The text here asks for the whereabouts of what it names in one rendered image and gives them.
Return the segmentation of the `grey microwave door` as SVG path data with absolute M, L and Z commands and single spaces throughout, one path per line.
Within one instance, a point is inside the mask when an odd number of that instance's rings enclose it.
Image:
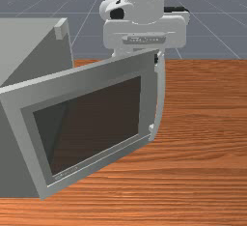
M 151 142 L 164 55 L 135 51 L 0 89 L 0 198 L 49 197 Z

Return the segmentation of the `grey microwave oven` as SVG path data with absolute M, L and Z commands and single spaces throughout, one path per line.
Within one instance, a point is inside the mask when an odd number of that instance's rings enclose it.
M 65 113 L 50 84 L 73 67 L 65 18 L 0 18 L 0 199 L 45 198 L 53 182 L 41 134 Z

